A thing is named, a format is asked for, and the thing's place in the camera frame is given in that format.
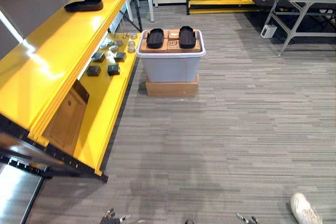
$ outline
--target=small metal cylinder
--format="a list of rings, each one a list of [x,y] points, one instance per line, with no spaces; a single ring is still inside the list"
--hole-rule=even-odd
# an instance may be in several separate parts
[[[110,51],[111,52],[117,52],[118,51],[118,46],[117,45],[113,45],[112,47],[110,47]]]
[[[134,47],[135,46],[135,42],[133,40],[130,40],[130,41],[128,41],[127,45],[129,47]]]
[[[107,43],[104,42],[104,43],[100,44],[99,48],[100,48],[100,49],[105,49],[105,48],[107,48]]]
[[[136,39],[138,37],[137,34],[131,34],[131,39]]]
[[[135,52],[135,47],[128,47],[127,51],[128,52]]]

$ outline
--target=white container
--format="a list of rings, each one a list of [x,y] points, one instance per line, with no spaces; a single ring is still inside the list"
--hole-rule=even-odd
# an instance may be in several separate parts
[[[260,36],[264,39],[272,38],[276,30],[277,27],[275,25],[264,25]]]
[[[146,53],[140,52],[143,31],[138,44],[136,56],[142,59],[147,77],[151,82],[192,82],[195,80],[198,63],[205,55],[201,31],[196,30],[201,52],[191,53]]]

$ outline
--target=metal cap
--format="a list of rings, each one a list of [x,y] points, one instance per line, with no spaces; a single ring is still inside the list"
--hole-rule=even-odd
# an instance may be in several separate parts
[[[117,52],[118,51],[118,46],[117,45],[113,45],[112,47],[110,47],[110,51]]]
[[[108,46],[112,46],[114,44],[114,40],[113,39],[108,39],[106,42],[107,42]]]
[[[104,43],[100,44],[99,48],[100,48],[100,49],[105,49],[105,48],[107,48],[107,43],[104,42]]]
[[[134,42],[133,40],[128,41],[127,45],[128,45],[129,47],[134,47],[134,46],[135,46],[135,42]]]
[[[136,39],[138,37],[137,34],[131,34],[131,39]]]
[[[127,51],[128,52],[135,52],[135,47],[128,47]]]

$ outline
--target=white bucket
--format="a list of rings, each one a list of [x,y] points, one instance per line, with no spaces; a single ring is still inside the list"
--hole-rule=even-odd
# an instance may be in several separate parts
[[[140,52],[141,42],[146,30],[142,32],[136,56],[142,59],[147,77],[151,82],[192,82],[196,78],[198,63],[205,55],[201,31],[196,30],[201,52],[191,53],[145,53]]]

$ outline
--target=black tray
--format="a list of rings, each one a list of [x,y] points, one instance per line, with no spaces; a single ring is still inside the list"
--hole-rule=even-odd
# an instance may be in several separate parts
[[[196,45],[196,35],[190,26],[183,26],[179,32],[180,48],[190,49]]]
[[[103,1],[102,0],[78,1],[66,5],[64,8],[68,12],[89,12],[91,10],[102,10]]]
[[[160,28],[152,29],[151,32],[147,35],[147,47],[152,49],[161,48],[163,45],[163,30]]]

